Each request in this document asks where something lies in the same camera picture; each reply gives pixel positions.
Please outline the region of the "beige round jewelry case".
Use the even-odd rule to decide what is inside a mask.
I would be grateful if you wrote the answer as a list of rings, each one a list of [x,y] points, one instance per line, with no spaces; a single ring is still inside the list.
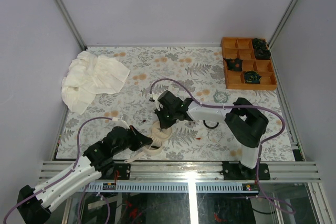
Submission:
[[[161,153],[163,150],[163,145],[167,142],[172,135],[172,129],[161,129],[159,121],[156,121],[151,128],[151,134],[149,138],[153,140],[151,144],[146,145],[145,147],[141,148],[140,153],[136,154],[134,157],[130,159],[126,159],[124,161],[125,164],[130,164],[137,159],[143,156],[155,156]]]

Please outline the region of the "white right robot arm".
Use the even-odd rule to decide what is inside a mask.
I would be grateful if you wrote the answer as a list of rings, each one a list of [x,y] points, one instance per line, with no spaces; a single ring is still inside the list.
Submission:
[[[181,100],[172,92],[165,91],[155,102],[161,129],[168,129],[176,121],[207,121],[226,123],[233,136],[241,144],[241,158],[235,168],[228,170],[230,179],[255,179],[258,173],[257,159],[260,139],[266,132],[268,119],[245,98],[238,98],[232,109],[218,103],[206,104],[192,98]]]

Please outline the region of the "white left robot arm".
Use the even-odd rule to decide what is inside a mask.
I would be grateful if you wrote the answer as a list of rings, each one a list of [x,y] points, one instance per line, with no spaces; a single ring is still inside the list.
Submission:
[[[133,126],[114,127],[106,137],[89,146],[77,161],[53,178],[35,187],[20,189],[17,207],[24,223],[46,223],[51,213],[68,197],[85,185],[114,175],[113,157],[129,149],[137,151],[153,140]]]

